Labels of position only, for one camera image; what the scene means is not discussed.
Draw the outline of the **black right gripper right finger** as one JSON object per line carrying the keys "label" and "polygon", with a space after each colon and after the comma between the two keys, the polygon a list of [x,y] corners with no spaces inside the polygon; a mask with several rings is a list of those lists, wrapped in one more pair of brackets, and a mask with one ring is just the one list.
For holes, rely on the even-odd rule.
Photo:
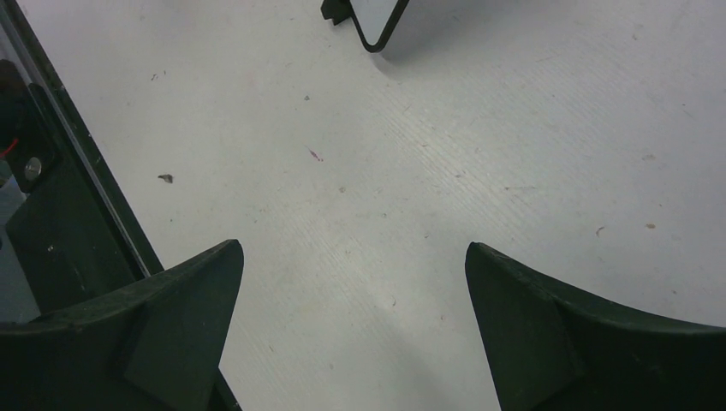
{"label": "black right gripper right finger", "polygon": [[724,409],[724,328],[615,303],[483,243],[465,272],[502,409]]}

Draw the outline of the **black framed whiteboard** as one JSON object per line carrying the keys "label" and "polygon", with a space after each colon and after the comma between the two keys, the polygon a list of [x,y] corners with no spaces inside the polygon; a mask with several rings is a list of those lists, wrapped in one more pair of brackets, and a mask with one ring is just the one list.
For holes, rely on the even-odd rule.
{"label": "black framed whiteboard", "polygon": [[387,45],[408,3],[408,0],[324,0],[320,11],[334,26],[351,19],[366,51],[378,53]]}

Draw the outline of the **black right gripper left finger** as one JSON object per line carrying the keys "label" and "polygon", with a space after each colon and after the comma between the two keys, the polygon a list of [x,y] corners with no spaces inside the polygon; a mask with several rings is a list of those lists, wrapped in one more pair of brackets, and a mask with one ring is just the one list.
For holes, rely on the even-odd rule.
{"label": "black right gripper left finger", "polygon": [[244,255],[219,243],[166,271],[1,328],[4,410],[236,410],[219,369]]}

